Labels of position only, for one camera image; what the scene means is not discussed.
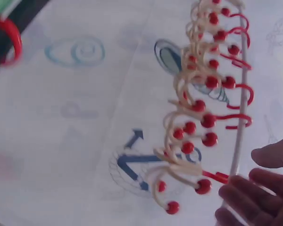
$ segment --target hand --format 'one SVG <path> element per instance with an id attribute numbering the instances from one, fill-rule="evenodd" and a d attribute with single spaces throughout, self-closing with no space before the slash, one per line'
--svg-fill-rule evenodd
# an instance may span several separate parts
<path id="1" fill-rule="evenodd" d="M 283 140 L 255 149 L 252 159 L 266 168 L 283 167 Z M 233 176 L 219 190 L 219 195 L 249 225 L 283 226 L 283 175 L 264 169 L 253 169 L 249 180 Z M 215 216 L 221 226 L 243 226 L 226 208 L 219 208 Z"/>

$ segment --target blue drawing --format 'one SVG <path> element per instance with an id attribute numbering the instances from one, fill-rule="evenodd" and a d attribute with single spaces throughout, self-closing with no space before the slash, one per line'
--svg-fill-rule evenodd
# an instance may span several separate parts
<path id="1" fill-rule="evenodd" d="M 198 160 L 201 161 L 201 153 L 198 148 L 195 148 L 195 151 L 198 153 Z M 195 163 L 190 157 L 189 154 L 185 155 L 186 159 L 189 162 Z M 127 155 L 123 154 L 119 156 L 117 160 L 117 165 L 134 181 L 137 181 L 141 187 L 141 190 L 148 191 L 149 185 L 146 183 L 136 172 L 134 172 L 127 163 L 149 163 L 149 162 L 160 162 L 162 161 L 156 155 Z"/>
<path id="2" fill-rule="evenodd" d="M 62 67 L 97 66 L 105 58 L 102 42 L 92 36 L 61 39 L 44 50 L 46 57 Z"/>
<path id="3" fill-rule="evenodd" d="M 125 144 L 124 148 L 132 148 L 132 146 L 135 144 L 135 142 L 141 138 L 143 139 L 143 133 L 141 129 L 133 129 L 134 135 L 132 138 Z"/>
<path id="4" fill-rule="evenodd" d="M 266 36 L 269 42 L 269 50 L 273 52 L 275 47 L 283 46 L 283 18 L 279 19 L 274 29 Z"/>
<path id="5" fill-rule="evenodd" d="M 64 118 L 79 118 L 79 119 L 95 119 L 98 117 L 97 111 L 82 110 L 80 106 L 72 101 L 67 102 L 60 109 L 60 113 Z"/>
<path id="6" fill-rule="evenodd" d="M 160 66 L 172 76 L 176 76 L 181 70 L 180 48 L 165 39 L 159 39 L 154 46 L 155 56 Z M 193 84 L 200 93 L 208 95 L 214 100 L 229 104 L 224 88 L 208 89 L 205 85 Z"/>

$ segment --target red plastic ball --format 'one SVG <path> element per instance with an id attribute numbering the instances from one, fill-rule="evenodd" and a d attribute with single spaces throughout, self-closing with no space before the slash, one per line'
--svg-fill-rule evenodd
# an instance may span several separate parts
<path id="1" fill-rule="evenodd" d="M 209 89 L 214 89 L 218 87 L 218 79 L 215 78 L 214 76 L 208 76 L 207 81 L 206 81 L 206 86 Z"/>
<path id="2" fill-rule="evenodd" d="M 236 87 L 236 81 L 232 76 L 226 76 L 225 81 L 222 81 L 222 86 L 227 89 Z"/>
<path id="3" fill-rule="evenodd" d="M 231 11 L 228 8 L 222 8 L 221 13 L 225 16 L 229 16 Z"/>
<path id="4" fill-rule="evenodd" d="M 195 189 L 197 194 L 207 194 L 212 187 L 212 183 L 208 179 L 202 179 L 197 182 L 199 188 Z"/>
<path id="5" fill-rule="evenodd" d="M 192 55 L 189 56 L 189 60 L 194 62 L 194 63 L 197 61 L 196 57 L 194 57 Z"/>
<path id="6" fill-rule="evenodd" d="M 168 214 L 176 214 L 179 211 L 179 203 L 175 201 L 171 201 L 168 203 L 168 209 L 166 212 Z"/>
<path id="7" fill-rule="evenodd" d="M 227 37 L 226 31 L 220 30 L 213 36 L 214 41 L 224 41 Z"/>
<path id="8" fill-rule="evenodd" d="M 196 131 L 196 124 L 192 121 L 188 121 L 185 123 L 185 126 L 184 126 L 184 132 L 191 135 L 193 133 L 195 133 Z"/>
<path id="9" fill-rule="evenodd" d="M 236 45 L 231 45 L 227 48 L 228 52 L 232 55 L 237 55 L 240 52 L 240 49 Z"/>
<path id="10" fill-rule="evenodd" d="M 215 133 L 207 133 L 206 138 L 202 140 L 206 147 L 212 147 L 218 143 L 218 137 Z"/>
<path id="11" fill-rule="evenodd" d="M 162 180 L 159 181 L 157 190 L 158 190 L 158 192 L 164 192 L 166 190 L 165 181 L 162 181 Z"/>
<path id="12" fill-rule="evenodd" d="M 185 154 L 191 154 L 194 151 L 194 144 L 191 142 L 184 143 L 181 151 Z"/>
<path id="13" fill-rule="evenodd" d="M 203 112 L 206 109 L 206 103 L 203 100 L 195 100 L 191 110 L 196 112 Z"/>
<path id="14" fill-rule="evenodd" d="M 201 125 L 204 127 L 204 128 L 212 128 L 216 125 L 216 116 L 208 113 L 208 114 L 205 114 L 203 117 L 202 117 L 202 121 L 201 121 Z"/>
<path id="15" fill-rule="evenodd" d="M 217 25 L 219 23 L 219 19 L 217 16 L 212 16 L 210 19 L 209 19 L 209 22 L 213 25 Z"/>
<path id="16" fill-rule="evenodd" d="M 178 140 L 183 139 L 183 129 L 175 129 L 173 136 Z"/>
<path id="17" fill-rule="evenodd" d="M 210 68 L 217 69 L 219 67 L 219 62 L 212 59 L 208 62 Z"/>

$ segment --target red object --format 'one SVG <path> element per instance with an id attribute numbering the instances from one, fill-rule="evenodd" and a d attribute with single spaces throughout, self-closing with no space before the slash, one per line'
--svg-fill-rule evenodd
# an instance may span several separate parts
<path id="1" fill-rule="evenodd" d="M 247 105 L 250 105 L 253 102 L 253 100 L 254 100 L 254 90 L 250 86 L 248 86 L 246 84 L 237 84 L 236 88 L 247 89 L 250 92 L 250 97 L 249 97 L 249 99 L 247 101 Z M 240 106 L 231 106 L 231 105 L 228 104 L 227 108 L 238 110 L 238 109 L 240 109 Z"/>
<path id="2" fill-rule="evenodd" d="M 236 87 L 236 81 L 232 76 L 226 76 L 225 81 L 222 81 L 222 86 L 227 89 L 233 89 Z"/>
<path id="3" fill-rule="evenodd" d="M 168 214 L 176 214 L 179 211 L 179 203 L 175 201 L 171 201 L 168 203 L 168 209 L 166 212 Z"/>
<path id="4" fill-rule="evenodd" d="M 195 189 L 197 194 L 207 194 L 212 187 L 212 183 L 208 179 L 201 179 L 197 182 L 199 188 Z"/>
<path id="5" fill-rule="evenodd" d="M 186 100 L 188 99 L 186 92 L 183 92 L 183 97 L 184 97 L 184 99 L 186 99 Z"/>
<path id="6" fill-rule="evenodd" d="M 160 181 L 158 183 L 158 192 L 164 192 L 166 190 L 166 183 L 165 181 Z"/>
<path id="7" fill-rule="evenodd" d="M 203 112 L 206 109 L 206 104 L 203 100 L 196 100 L 191 109 L 192 111 Z"/>
<path id="8" fill-rule="evenodd" d="M 210 19 L 209 19 L 209 22 L 213 25 L 217 25 L 219 23 L 219 19 L 217 16 L 212 16 Z"/>
<path id="9" fill-rule="evenodd" d="M 210 60 L 208 64 L 210 68 L 214 68 L 216 70 L 219 67 L 219 62 L 214 59 Z"/>
<path id="10" fill-rule="evenodd" d="M 206 86 L 209 89 L 214 89 L 218 87 L 218 79 L 215 78 L 214 76 L 208 76 L 207 81 L 206 81 Z"/>
<path id="11" fill-rule="evenodd" d="M 247 48 L 249 48 L 250 47 L 250 35 L 247 33 L 246 29 L 244 29 L 243 27 L 234 27 L 233 29 L 229 30 L 227 33 L 228 34 L 232 34 L 232 33 L 237 34 L 236 31 L 238 31 L 238 30 L 240 31 L 238 34 L 241 34 L 241 32 L 242 32 L 246 35 L 246 37 L 247 37 Z"/>
<path id="12" fill-rule="evenodd" d="M 14 58 L 10 61 L 6 61 L 6 59 L 2 59 L 1 64 L 2 65 L 11 65 L 14 62 L 16 62 L 21 54 L 22 54 L 22 40 L 21 35 L 18 30 L 18 28 L 15 26 L 15 24 L 9 20 L 6 19 L 4 21 L 0 20 L 0 30 L 3 30 L 11 39 L 14 49 L 15 49 L 15 55 Z"/>
<path id="13" fill-rule="evenodd" d="M 245 124 L 245 127 L 248 127 L 252 124 L 252 119 L 245 114 L 230 114 L 226 116 L 216 116 L 217 120 L 228 120 L 228 119 L 245 119 L 248 122 Z M 226 129 L 238 129 L 238 126 L 226 126 Z"/>
<path id="14" fill-rule="evenodd" d="M 194 62 L 194 63 L 197 61 L 196 57 L 194 57 L 192 55 L 189 56 L 189 60 Z"/>
<path id="15" fill-rule="evenodd" d="M 215 181 L 218 181 L 220 183 L 223 183 L 223 184 L 227 184 L 227 182 L 228 182 L 228 175 L 225 175 L 225 174 L 222 174 L 222 173 L 212 174 L 210 172 L 203 170 L 202 175 L 204 175 L 205 177 L 211 178 Z"/>
<path id="16" fill-rule="evenodd" d="M 222 8 L 221 9 L 221 13 L 224 15 L 224 16 L 229 16 L 231 11 L 228 9 L 228 8 Z"/>
<path id="17" fill-rule="evenodd" d="M 206 147 L 212 147 L 218 143 L 218 137 L 215 133 L 207 133 L 206 138 L 202 140 Z"/>
<path id="18" fill-rule="evenodd" d="M 181 151 L 185 154 L 191 154 L 194 151 L 194 144 L 191 142 L 184 143 Z"/>
<path id="19" fill-rule="evenodd" d="M 218 51 L 218 49 L 219 49 L 218 46 L 216 46 L 216 47 L 211 48 L 210 51 L 211 51 L 211 52 L 216 52 L 216 51 Z"/>
<path id="20" fill-rule="evenodd" d="M 213 36 L 214 41 L 224 41 L 227 37 L 226 31 L 220 30 Z"/>
<path id="21" fill-rule="evenodd" d="M 210 113 L 205 114 L 201 120 L 201 125 L 204 128 L 212 128 L 216 125 L 216 117 Z"/>
<path id="22" fill-rule="evenodd" d="M 184 132 L 191 135 L 193 133 L 195 133 L 196 131 L 196 124 L 192 121 L 188 121 L 185 123 L 185 126 L 184 126 Z"/>
<path id="23" fill-rule="evenodd" d="M 246 21 L 246 26 L 245 26 L 244 29 L 245 29 L 245 31 L 248 31 L 248 29 L 250 27 L 250 23 L 249 23 L 249 20 L 246 18 L 246 16 L 241 14 L 241 13 L 235 13 L 235 14 L 231 14 L 229 17 L 235 17 L 235 16 L 240 16 Z"/>
<path id="24" fill-rule="evenodd" d="M 231 45 L 227 48 L 228 52 L 232 55 L 237 55 L 240 51 L 239 47 L 236 45 Z"/>
<path id="25" fill-rule="evenodd" d="M 183 139 L 183 129 L 175 129 L 173 136 L 178 140 Z"/>

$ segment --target red plastic ring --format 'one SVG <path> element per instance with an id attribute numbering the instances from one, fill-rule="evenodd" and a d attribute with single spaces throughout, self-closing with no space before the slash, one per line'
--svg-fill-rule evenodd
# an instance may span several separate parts
<path id="1" fill-rule="evenodd" d="M 250 97 L 247 101 L 247 105 L 250 105 L 254 100 L 254 90 L 246 84 L 236 84 L 236 88 L 247 89 L 250 92 Z M 229 104 L 226 107 L 229 109 L 234 109 L 234 110 L 240 109 L 240 106 L 231 106 Z"/>
<path id="2" fill-rule="evenodd" d="M 9 19 L 6 19 L 5 21 L 0 21 L 0 29 L 6 32 L 6 34 L 11 39 L 14 49 L 15 49 L 15 55 L 14 58 L 10 61 L 7 61 L 6 58 L 1 60 L 2 65 L 11 65 L 14 62 L 16 62 L 21 54 L 22 54 L 22 40 L 19 30 L 17 29 L 16 25 Z"/>
<path id="3" fill-rule="evenodd" d="M 235 16 L 240 16 L 243 19 L 245 19 L 246 27 L 244 29 L 247 31 L 249 29 L 249 27 L 250 27 L 250 23 L 249 23 L 249 20 L 246 18 L 246 16 L 241 14 L 241 13 L 235 13 L 235 14 L 231 14 L 229 17 L 235 17 Z"/>
<path id="4" fill-rule="evenodd" d="M 248 115 L 245 114 L 230 114 L 225 116 L 217 116 L 215 115 L 217 120 L 227 120 L 227 119 L 245 119 L 248 122 L 245 124 L 245 127 L 248 127 L 252 124 L 252 119 Z M 238 129 L 238 126 L 226 126 L 226 129 Z"/>

